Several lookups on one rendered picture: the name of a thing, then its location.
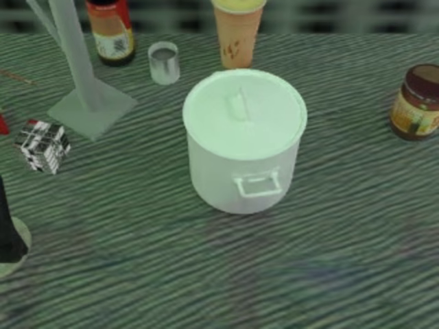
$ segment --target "wood grain surface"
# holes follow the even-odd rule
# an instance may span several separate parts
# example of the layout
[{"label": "wood grain surface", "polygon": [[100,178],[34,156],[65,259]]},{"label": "wood grain surface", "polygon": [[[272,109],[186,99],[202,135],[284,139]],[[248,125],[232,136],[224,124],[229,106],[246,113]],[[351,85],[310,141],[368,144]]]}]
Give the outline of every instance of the wood grain surface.
[{"label": "wood grain surface", "polygon": [[[152,83],[147,48],[180,48],[182,75]],[[99,79],[140,102],[100,141],[67,129],[55,176],[12,147],[26,120],[74,85],[48,36],[0,35],[0,172],[32,232],[26,263],[0,281],[0,328],[434,329],[439,323],[438,137],[398,139],[388,111],[406,70],[438,63],[439,38],[262,35],[254,68],[303,95],[309,125],[286,198],[232,216],[189,177],[182,104],[221,70],[215,35],[137,35],[123,68]]]}]

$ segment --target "stand base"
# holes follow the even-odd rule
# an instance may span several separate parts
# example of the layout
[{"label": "stand base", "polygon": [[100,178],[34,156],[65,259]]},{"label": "stand base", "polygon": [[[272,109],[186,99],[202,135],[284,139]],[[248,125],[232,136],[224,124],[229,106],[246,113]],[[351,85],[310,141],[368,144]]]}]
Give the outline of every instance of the stand base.
[{"label": "stand base", "polygon": [[32,236],[30,234],[29,229],[27,228],[26,224],[24,224],[20,219],[13,217],[12,222],[14,224],[14,227],[18,234],[20,234],[21,238],[25,241],[26,246],[28,248],[28,253],[26,256],[24,256],[18,263],[14,264],[2,264],[0,263],[0,279],[10,276],[12,273],[14,273],[19,267],[26,261],[27,257],[30,253],[30,247],[32,244]]},{"label": "stand base", "polygon": [[93,109],[94,112],[84,108],[75,89],[47,112],[51,118],[93,142],[138,103],[99,79],[96,79],[96,85],[104,100],[102,108]]}]

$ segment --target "dark background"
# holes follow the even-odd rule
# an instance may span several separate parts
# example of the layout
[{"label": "dark background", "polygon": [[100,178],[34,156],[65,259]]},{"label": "dark background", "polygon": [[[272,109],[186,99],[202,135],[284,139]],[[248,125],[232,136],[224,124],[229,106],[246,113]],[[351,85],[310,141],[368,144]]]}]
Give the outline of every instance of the dark background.
[{"label": "dark background", "polygon": [[[84,32],[85,0],[75,0]],[[39,3],[48,8],[47,0]],[[128,0],[137,32],[214,32],[209,0]],[[261,33],[436,33],[439,0],[268,0]],[[25,0],[0,0],[0,32],[45,32]]]}]

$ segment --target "white pot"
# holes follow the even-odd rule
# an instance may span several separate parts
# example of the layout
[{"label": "white pot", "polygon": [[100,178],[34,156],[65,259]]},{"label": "white pot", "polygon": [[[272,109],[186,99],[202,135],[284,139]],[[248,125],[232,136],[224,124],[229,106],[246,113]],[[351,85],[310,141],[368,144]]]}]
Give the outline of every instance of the white pot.
[{"label": "white pot", "polygon": [[285,80],[252,69],[214,73],[188,94],[183,121],[192,184],[206,203],[251,214],[288,192],[307,110]]}]

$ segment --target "metal stand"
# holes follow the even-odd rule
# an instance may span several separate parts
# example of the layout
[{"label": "metal stand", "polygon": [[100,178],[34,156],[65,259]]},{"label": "metal stand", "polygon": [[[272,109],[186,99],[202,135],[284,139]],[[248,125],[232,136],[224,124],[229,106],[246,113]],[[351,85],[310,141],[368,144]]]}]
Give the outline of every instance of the metal stand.
[{"label": "metal stand", "polygon": [[20,219],[18,219],[16,217],[12,218],[12,222],[13,222],[18,234],[20,234],[21,238],[25,241],[26,246],[29,249],[29,252],[18,263],[14,263],[14,264],[1,264],[0,263],[0,279],[4,278],[6,276],[10,276],[17,269],[20,268],[20,266],[26,261],[27,257],[29,256],[30,247],[32,245],[32,236],[31,236],[30,231],[27,228],[26,224],[24,224]]},{"label": "metal stand", "polygon": [[96,141],[133,109],[137,101],[95,78],[73,0],[49,0],[56,29],[36,0],[27,2],[60,43],[76,87],[47,114],[81,136]]}]

